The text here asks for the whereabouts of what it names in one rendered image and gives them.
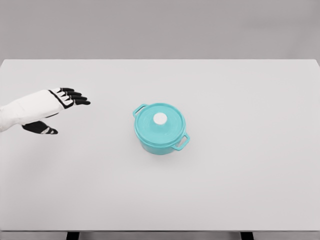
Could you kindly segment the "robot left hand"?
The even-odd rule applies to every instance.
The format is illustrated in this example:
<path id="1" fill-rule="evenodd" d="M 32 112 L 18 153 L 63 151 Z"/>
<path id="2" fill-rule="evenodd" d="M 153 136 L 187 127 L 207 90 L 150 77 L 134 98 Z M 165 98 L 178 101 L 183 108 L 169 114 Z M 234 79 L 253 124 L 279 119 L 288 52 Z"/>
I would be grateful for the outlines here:
<path id="1" fill-rule="evenodd" d="M 14 100 L 11 107 L 16 122 L 28 132 L 40 135 L 56 135 L 58 131 L 42 121 L 53 117 L 61 111 L 91 102 L 80 92 L 72 88 L 55 88 L 40 90 Z"/>

